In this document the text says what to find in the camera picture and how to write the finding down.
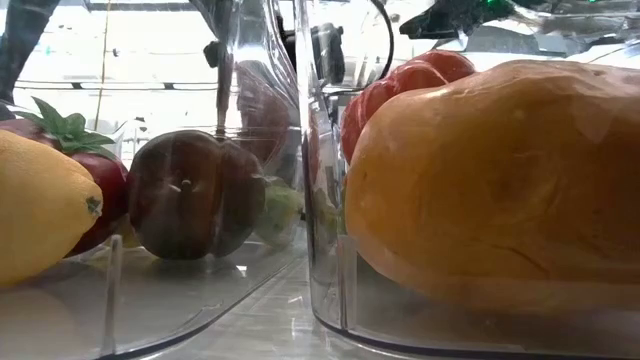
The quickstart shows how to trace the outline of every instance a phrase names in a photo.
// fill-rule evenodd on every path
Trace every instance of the tomato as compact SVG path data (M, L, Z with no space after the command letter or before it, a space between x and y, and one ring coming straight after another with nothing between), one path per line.
M340 140L347 162L356 148L360 133L376 111L392 97L405 91L446 85L475 72L464 56L432 50L400 65L385 79L367 87L353 98L344 111Z

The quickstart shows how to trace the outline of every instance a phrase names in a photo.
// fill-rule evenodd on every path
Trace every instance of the clear plastic container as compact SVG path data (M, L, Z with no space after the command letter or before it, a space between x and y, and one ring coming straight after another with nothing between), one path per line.
M3 11L0 358L152 354L306 255L277 4L193 3Z
M380 5L295 1L316 317L425 355L639 358L638 2Z

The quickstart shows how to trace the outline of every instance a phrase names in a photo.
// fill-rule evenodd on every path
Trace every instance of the clear plastic bin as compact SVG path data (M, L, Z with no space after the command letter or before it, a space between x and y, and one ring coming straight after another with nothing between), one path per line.
M381 3L295 1L316 317L425 355L639 358L638 3Z
M5 6L0 358L152 354L306 255L277 4L207 4Z

